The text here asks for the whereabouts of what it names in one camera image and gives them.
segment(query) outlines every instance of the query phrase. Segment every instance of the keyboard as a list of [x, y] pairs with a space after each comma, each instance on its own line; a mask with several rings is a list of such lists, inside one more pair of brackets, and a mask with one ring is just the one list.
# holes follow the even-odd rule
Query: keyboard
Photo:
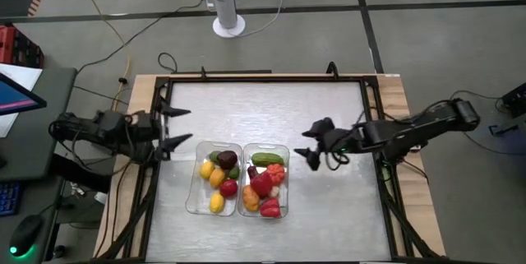
[[19, 183], [0, 183], [0, 216], [16, 215], [20, 198]]

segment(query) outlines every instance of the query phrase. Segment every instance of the monitor screen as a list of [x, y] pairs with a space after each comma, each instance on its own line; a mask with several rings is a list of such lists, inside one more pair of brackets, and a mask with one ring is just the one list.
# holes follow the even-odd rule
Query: monitor screen
[[0, 115], [39, 107], [39, 103], [17, 89], [0, 81]]

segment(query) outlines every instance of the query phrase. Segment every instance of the metal table surface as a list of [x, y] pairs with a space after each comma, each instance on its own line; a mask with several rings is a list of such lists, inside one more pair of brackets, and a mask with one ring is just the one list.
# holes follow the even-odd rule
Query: metal table surface
[[[146, 254], [148, 262], [389, 260], [385, 223], [369, 154], [329, 171], [312, 172], [293, 148], [314, 147], [301, 136], [331, 117], [350, 127], [363, 111], [358, 83], [177, 83], [171, 105], [192, 114], [168, 122], [173, 135], [191, 132], [161, 164]], [[286, 145], [288, 214], [278, 220], [194, 215], [185, 208], [200, 141]]]

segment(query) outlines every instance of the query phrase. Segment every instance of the computer monitor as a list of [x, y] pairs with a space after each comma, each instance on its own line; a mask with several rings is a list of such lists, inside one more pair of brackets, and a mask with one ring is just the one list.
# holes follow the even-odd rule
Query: computer monitor
[[46, 105], [45, 100], [0, 72], [0, 115], [44, 108]]

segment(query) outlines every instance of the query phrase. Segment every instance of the computer mouse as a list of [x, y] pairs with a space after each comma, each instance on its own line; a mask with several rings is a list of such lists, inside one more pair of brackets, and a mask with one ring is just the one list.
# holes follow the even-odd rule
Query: computer mouse
[[40, 215], [28, 215], [20, 222], [9, 242], [9, 252], [13, 256], [22, 256], [30, 250], [39, 234], [42, 222]]

